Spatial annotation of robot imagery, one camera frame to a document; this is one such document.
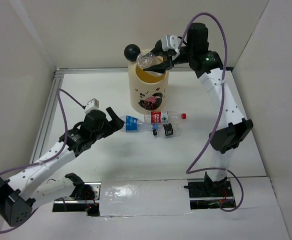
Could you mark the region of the blue label crushed bottle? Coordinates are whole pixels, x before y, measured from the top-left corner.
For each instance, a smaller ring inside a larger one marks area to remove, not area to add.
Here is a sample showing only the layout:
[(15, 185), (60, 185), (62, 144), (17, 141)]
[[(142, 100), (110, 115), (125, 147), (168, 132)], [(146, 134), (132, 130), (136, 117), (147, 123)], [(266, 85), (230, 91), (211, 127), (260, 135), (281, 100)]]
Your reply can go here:
[(121, 129), (123, 132), (127, 133), (140, 133), (140, 132), (151, 132), (153, 130), (158, 130), (157, 124), (145, 123), (138, 118), (130, 115), (125, 115), (120, 117), (124, 121), (124, 126)]

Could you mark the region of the clear unlabelled plastic bottle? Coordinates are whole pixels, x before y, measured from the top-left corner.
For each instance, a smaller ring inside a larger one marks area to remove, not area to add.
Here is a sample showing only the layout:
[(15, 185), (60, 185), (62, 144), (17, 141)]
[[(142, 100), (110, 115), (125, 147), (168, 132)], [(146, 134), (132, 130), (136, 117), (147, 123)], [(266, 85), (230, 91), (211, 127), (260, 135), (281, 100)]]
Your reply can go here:
[(151, 66), (154, 66), (154, 65), (158, 65), (162, 62), (162, 60), (158, 57), (156, 57), (153, 53), (151, 52), (141, 52), (139, 53), (139, 55), (137, 56), (136, 58), (136, 63), (138, 65), (138, 67), (145, 73), (148, 73), (152, 76), (155, 76), (155, 77), (160, 77), (162, 76), (163, 74), (162, 73), (157, 73), (157, 72), (154, 72), (154, 71), (144, 71), (144, 69), (147, 69)]

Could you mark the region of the red label clear bottle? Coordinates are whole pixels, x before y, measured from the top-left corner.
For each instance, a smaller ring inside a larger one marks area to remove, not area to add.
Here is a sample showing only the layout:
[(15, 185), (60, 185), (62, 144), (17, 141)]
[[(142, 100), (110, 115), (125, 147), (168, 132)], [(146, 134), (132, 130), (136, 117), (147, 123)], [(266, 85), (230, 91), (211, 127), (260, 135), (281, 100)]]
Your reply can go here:
[(178, 124), (186, 119), (186, 113), (175, 111), (153, 111), (144, 115), (146, 124)]

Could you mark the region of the black label black cap bottle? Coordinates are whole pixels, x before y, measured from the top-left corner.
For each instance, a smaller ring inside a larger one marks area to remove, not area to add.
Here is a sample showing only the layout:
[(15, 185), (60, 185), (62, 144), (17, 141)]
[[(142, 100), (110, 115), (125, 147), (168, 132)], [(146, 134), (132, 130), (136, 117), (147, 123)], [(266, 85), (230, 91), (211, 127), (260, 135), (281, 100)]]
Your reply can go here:
[(181, 135), (181, 129), (175, 123), (154, 124), (152, 134), (156, 138), (172, 138)]

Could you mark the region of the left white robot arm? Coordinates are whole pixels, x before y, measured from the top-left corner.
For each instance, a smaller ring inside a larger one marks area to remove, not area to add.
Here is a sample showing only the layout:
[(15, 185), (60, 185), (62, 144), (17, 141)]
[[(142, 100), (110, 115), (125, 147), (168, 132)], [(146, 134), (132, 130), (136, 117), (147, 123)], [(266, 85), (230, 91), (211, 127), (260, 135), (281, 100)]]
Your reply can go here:
[(93, 197), (92, 188), (75, 173), (67, 173), (60, 179), (52, 179), (52, 174), (89, 150), (97, 140), (112, 135), (123, 126), (124, 121), (111, 107), (106, 112), (91, 110), (33, 165), (24, 167), (7, 180), (0, 177), (0, 215), (9, 226), (16, 228), (46, 203), (67, 197), (81, 200), (85, 194)]

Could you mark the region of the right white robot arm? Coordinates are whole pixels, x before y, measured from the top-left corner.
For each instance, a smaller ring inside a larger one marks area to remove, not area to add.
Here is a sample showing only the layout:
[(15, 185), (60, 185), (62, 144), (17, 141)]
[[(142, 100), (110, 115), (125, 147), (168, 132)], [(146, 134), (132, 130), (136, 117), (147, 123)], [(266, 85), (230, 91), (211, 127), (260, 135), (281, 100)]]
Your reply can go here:
[(227, 169), (234, 150), (253, 128), (239, 110), (229, 85), (225, 80), (226, 62), (219, 54), (209, 50), (208, 28), (203, 23), (192, 23), (186, 31), (186, 45), (175, 35), (158, 40), (151, 52), (163, 58), (163, 62), (146, 68), (148, 72), (163, 73), (178, 64), (188, 64), (203, 84), (214, 109), (217, 121), (209, 134), (208, 145), (214, 149), (213, 167), (205, 174), (210, 180), (204, 184), (209, 196), (221, 191), (221, 183), (227, 177)]

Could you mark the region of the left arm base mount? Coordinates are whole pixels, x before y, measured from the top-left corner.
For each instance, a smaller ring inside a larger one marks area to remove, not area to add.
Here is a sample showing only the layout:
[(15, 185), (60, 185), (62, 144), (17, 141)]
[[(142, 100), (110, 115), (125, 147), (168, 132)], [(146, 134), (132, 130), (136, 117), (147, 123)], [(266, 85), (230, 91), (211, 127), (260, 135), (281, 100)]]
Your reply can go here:
[(74, 187), (71, 194), (54, 201), (54, 213), (83, 213), (87, 216), (100, 216), (100, 182), (84, 182), (75, 173), (65, 175)]

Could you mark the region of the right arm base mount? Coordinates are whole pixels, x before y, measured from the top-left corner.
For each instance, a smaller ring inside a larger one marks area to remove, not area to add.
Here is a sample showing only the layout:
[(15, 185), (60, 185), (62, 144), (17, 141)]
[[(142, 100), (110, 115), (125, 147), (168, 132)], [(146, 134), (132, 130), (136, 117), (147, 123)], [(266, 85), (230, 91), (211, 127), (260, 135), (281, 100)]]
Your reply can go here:
[(204, 179), (191, 180), (184, 186), (189, 193), (190, 209), (233, 209), (236, 207), (231, 183), (227, 177), (212, 181), (207, 173)]

